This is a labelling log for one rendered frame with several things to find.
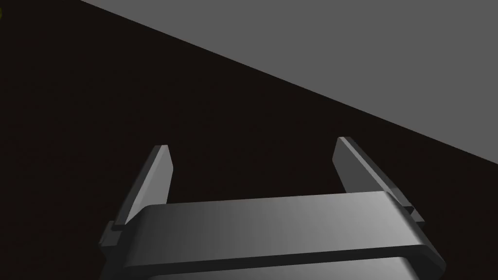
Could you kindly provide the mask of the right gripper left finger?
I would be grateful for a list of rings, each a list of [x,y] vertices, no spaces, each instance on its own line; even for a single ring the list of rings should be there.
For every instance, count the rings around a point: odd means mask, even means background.
[[[168,145],[154,146],[115,220],[109,221],[106,225],[99,240],[99,247],[115,246],[125,226],[143,208],[167,203],[173,170]]]

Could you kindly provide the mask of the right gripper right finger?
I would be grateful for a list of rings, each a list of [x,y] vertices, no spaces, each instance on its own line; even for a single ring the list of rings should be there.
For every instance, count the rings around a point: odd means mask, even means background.
[[[416,223],[425,222],[400,189],[351,137],[337,138],[332,160],[347,193],[385,191],[407,210]]]

